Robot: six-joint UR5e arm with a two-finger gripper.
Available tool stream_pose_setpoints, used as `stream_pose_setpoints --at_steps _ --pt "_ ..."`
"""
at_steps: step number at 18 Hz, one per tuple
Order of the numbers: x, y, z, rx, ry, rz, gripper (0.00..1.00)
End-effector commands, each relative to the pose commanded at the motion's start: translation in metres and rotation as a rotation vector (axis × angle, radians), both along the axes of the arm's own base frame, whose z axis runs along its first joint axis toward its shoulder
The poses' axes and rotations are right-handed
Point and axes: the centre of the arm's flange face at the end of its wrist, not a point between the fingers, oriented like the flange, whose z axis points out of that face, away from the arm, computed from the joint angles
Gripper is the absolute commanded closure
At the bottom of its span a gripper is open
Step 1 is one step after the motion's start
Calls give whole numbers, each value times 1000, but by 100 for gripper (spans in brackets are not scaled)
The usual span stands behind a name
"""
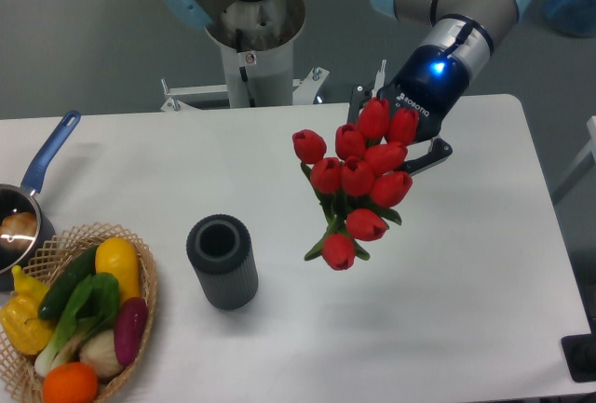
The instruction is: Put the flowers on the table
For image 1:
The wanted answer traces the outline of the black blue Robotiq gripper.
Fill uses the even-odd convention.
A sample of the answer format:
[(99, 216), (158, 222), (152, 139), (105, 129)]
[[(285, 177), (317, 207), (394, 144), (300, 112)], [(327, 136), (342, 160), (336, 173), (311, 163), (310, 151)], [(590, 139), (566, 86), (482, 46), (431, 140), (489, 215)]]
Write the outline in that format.
[[(400, 168), (402, 171), (414, 176), (437, 166), (453, 154), (452, 145), (438, 135), (443, 119), (467, 90), (469, 83), (467, 67), (450, 49), (420, 46), (396, 76), (379, 89), (377, 97), (389, 101), (391, 114), (401, 108), (418, 112), (414, 140), (430, 140), (427, 153), (405, 161)], [(346, 122), (356, 123), (360, 111), (373, 97), (370, 88), (355, 85)]]

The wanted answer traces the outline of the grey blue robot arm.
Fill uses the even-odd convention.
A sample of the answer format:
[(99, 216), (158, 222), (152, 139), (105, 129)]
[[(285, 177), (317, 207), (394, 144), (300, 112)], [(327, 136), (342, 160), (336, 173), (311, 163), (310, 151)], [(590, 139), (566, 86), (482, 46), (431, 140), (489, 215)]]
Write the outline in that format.
[[(291, 105), (293, 44), (305, 24), (303, 0), (162, 0), (187, 26), (205, 30), (220, 47), (229, 103), (234, 108)], [(442, 162), (451, 147), (440, 139), (443, 119), (519, 22), (531, 0), (370, 0), (395, 20), (429, 26), (420, 46), (384, 86), (354, 92), (348, 118), (367, 99), (386, 99), (392, 111), (419, 113), (417, 141), (426, 155), (409, 161), (416, 174)]]

